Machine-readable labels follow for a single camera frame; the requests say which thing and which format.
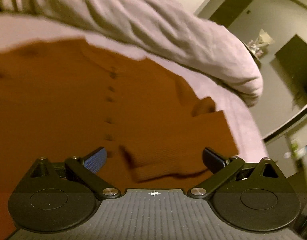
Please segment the rust orange knit cardigan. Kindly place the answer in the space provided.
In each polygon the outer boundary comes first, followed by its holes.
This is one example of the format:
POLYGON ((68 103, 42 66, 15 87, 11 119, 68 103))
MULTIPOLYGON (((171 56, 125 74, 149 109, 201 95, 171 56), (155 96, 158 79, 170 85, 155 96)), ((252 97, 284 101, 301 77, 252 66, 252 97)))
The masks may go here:
POLYGON ((0 52, 0 239, 14 229, 7 201, 38 157, 62 161, 103 147, 99 176, 123 190, 183 188, 210 177, 209 147, 239 153, 222 111, 181 76, 85 40, 0 52))

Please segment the clear wrapped desk item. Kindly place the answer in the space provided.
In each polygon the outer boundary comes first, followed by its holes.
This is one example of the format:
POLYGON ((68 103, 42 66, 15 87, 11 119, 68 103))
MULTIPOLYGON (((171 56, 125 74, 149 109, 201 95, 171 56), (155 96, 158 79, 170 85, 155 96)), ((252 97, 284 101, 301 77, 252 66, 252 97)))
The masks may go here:
POLYGON ((254 56, 261 57, 265 49, 274 42, 275 40, 264 29, 260 29, 257 38, 247 43, 247 48, 254 56))

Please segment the black monitor screen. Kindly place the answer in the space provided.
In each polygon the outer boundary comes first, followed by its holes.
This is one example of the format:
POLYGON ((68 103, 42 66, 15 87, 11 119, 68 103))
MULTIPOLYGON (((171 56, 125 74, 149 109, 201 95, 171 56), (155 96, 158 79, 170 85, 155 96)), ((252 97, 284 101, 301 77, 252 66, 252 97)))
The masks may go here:
POLYGON ((292 85, 307 96, 307 43, 294 35, 275 56, 292 85))

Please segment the lilac rolled duvet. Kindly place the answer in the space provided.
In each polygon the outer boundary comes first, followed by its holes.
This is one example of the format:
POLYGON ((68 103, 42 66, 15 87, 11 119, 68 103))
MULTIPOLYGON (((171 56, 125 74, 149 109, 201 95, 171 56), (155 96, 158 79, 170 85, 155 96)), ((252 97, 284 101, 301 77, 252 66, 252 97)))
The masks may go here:
POLYGON ((95 31, 197 69, 235 90, 249 107, 262 95, 262 75, 245 45, 175 0, 0 0, 0 8, 95 31))

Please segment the lilac bed sheet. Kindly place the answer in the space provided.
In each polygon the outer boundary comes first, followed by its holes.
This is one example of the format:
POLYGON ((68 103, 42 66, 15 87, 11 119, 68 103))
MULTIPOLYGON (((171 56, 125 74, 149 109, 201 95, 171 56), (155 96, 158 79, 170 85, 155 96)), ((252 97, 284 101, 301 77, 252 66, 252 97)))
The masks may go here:
POLYGON ((33 40, 51 41, 65 38, 84 38, 93 46, 108 49, 136 60, 147 57, 171 72, 182 76, 199 99, 210 96, 215 101, 217 109, 224 111, 240 158, 248 163, 257 163, 261 158, 268 156, 262 136, 249 108, 234 92, 217 79, 98 33, 80 30, 41 17, 0 13, 0 50, 33 40))

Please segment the grey desk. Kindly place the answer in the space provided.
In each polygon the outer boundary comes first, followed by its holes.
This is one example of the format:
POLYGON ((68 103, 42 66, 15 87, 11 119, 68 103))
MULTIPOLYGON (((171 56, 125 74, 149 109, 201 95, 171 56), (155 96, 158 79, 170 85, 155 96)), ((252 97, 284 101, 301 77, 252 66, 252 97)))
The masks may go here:
POLYGON ((274 40, 260 57, 264 91, 251 109, 261 135, 266 137, 299 111, 287 82, 276 71, 279 63, 275 54, 294 35, 307 43, 307 10, 290 0, 253 0, 228 29, 245 43, 255 40, 260 30, 274 40))

